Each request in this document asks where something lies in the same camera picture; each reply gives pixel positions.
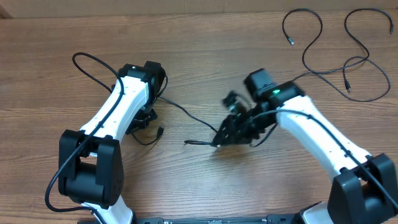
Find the black connector plug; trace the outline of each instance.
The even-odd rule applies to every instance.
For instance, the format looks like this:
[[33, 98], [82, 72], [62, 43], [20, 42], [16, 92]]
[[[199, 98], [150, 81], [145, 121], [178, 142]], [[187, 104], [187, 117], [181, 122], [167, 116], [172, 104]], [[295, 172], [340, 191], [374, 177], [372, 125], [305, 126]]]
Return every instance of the black connector plug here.
[[287, 38], [287, 41], [289, 41], [289, 43], [290, 43], [291, 45], [294, 45], [294, 41], [293, 41], [293, 39], [292, 39], [291, 37], [288, 37], [288, 38]]
[[344, 80], [344, 85], [346, 86], [347, 92], [351, 93], [351, 85], [349, 85], [348, 80]]
[[157, 139], [163, 135], [163, 131], [164, 131], [164, 124], [162, 123], [157, 129], [157, 134], [156, 134]]

